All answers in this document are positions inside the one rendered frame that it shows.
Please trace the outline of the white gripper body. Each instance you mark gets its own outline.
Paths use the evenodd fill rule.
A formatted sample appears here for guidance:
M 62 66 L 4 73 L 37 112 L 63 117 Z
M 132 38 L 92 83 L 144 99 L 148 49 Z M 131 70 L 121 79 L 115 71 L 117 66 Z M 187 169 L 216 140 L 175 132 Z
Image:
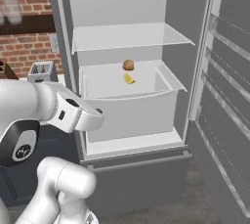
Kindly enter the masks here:
M 79 99 L 80 116 L 75 126 L 78 131 L 93 131 L 99 129 L 104 122 L 103 113 L 91 107 L 86 101 Z

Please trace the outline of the white fridge drawer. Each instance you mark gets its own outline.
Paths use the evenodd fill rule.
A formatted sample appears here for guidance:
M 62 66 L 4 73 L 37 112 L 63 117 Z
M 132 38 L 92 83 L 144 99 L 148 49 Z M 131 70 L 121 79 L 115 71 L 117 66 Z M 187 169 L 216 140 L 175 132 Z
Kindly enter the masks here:
M 133 84 L 125 82 L 125 73 Z M 82 98 L 104 115 L 102 126 L 87 133 L 92 143 L 171 131 L 178 94 L 185 88 L 160 60 L 136 62 L 130 72 L 120 63 L 85 66 L 80 83 Z

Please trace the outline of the yellow lemon wedge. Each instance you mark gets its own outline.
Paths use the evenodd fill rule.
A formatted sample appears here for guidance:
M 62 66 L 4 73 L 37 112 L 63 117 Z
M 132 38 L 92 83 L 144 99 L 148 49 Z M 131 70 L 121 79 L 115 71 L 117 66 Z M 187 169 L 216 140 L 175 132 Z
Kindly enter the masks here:
M 135 79 L 130 76 L 128 73 L 124 74 L 124 80 L 127 84 L 133 84 L 135 82 Z

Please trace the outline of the grey fridge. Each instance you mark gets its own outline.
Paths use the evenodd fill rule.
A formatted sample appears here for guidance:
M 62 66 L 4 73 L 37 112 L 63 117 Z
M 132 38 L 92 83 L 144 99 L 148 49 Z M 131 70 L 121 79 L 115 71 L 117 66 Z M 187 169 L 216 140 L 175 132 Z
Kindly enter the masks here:
M 75 133 L 98 216 L 181 199 L 208 0 L 51 0 L 65 83 L 104 114 Z

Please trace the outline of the white fridge shelf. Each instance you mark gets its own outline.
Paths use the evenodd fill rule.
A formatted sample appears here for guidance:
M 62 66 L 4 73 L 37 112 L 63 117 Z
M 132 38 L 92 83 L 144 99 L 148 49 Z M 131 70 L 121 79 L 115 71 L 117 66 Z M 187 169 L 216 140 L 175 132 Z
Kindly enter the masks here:
M 81 26 L 73 30 L 72 52 L 194 43 L 165 22 Z

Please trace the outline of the grey fridge door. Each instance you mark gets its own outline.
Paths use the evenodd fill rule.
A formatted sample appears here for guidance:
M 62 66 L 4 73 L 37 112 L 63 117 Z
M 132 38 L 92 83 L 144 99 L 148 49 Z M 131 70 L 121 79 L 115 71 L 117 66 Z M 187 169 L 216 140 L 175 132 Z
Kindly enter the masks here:
M 223 224 L 250 224 L 250 0 L 208 0 L 187 141 Z

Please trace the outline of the grey toaster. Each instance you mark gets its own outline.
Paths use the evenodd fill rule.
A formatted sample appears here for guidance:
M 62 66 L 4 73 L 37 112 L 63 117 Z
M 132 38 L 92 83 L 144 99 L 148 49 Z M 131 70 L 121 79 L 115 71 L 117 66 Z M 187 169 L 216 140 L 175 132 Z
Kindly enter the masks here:
M 34 62 L 27 75 L 27 80 L 32 83 L 43 81 L 58 82 L 55 63 L 53 61 Z

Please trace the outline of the brown round food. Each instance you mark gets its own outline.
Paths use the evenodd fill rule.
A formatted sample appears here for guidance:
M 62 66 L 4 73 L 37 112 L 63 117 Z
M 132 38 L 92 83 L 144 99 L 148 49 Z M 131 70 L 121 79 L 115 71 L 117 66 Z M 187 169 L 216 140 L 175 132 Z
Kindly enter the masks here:
M 133 70 L 135 68 L 134 62 L 132 60 L 126 60 L 123 63 L 123 69 L 124 70 Z

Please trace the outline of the dark blue counter cupboard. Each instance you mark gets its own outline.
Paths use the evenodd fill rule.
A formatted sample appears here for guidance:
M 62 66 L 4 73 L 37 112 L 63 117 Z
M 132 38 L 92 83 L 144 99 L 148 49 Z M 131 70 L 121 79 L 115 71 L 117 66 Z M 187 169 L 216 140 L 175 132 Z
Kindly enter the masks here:
M 37 166 L 44 157 L 60 157 L 77 163 L 79 161 L 74 134 L 43 125 L 35 152 L 16 166 L 0 166 L 0 198 L 6 206 L 26 204 L 37 188 Z

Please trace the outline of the grey freezer drawer front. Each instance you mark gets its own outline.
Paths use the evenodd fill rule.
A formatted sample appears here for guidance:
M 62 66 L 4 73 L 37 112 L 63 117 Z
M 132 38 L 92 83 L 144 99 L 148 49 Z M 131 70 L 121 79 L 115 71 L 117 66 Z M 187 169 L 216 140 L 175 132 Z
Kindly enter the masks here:
M 127 157 L 83 161 L 82 165 L 96 168 L 127 164 L 165 157 L 181 156 L 187 151 L 161 151 Z M 98 216 L 151 208 L 182 198 L 189 159 L 95 173 L 97 187 L 87 199 L 90 209 Z

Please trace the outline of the dark brown knife block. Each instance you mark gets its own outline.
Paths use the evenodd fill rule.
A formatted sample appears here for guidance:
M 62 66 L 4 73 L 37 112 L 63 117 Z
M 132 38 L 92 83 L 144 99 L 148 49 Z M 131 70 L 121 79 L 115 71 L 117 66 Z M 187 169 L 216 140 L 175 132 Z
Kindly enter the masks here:
M 0 79 L 19 79 L 7 63 L 0 61 Z

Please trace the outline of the stack of clear cups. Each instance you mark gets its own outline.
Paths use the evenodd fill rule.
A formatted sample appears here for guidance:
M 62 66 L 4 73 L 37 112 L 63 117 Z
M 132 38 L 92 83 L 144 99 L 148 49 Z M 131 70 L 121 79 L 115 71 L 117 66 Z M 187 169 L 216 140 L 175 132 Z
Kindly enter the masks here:
M 6 16 L 10 24 L 21 24 L 21 6 L 19 0 L 4 0 Z

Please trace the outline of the white wall socket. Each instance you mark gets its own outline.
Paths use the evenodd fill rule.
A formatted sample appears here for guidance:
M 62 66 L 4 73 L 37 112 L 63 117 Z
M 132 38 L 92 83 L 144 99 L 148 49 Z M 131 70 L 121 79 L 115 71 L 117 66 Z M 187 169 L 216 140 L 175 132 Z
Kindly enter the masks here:
M 49 39 L 50 39 L 50 44 L 51 44 L 51 51 L 54 53 L 59 52 L 60 48 L 59 48 L 57 35 L 55 33 L 50 34 Z

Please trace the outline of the dark wooden wall shelf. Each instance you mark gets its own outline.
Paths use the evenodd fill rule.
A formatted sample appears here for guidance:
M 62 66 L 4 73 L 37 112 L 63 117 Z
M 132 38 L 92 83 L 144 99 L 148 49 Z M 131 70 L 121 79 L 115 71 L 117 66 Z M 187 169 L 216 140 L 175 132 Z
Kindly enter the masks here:
M 23 16 L 20 24 L 10 24 L 8 20 L 0 25 L 0 35 L 55 32 L 52 15 Z

